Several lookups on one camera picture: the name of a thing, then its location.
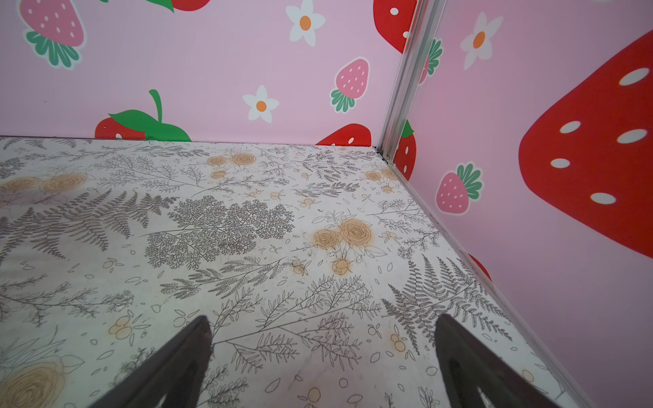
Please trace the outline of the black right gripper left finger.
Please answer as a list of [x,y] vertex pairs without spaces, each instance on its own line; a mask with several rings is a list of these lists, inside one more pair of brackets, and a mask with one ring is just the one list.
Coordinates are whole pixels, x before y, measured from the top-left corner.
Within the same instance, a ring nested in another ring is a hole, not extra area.
[[93,407],[195,407],[211,355],[207,316],[199,316]]

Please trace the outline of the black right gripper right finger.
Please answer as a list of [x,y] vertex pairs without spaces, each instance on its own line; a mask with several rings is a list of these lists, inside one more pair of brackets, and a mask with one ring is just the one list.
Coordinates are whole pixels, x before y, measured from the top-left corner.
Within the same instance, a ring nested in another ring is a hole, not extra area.
[[435,351],[452,407],[483,407],[483,397],[495,407],[557,406],[448,314],[435,324]]

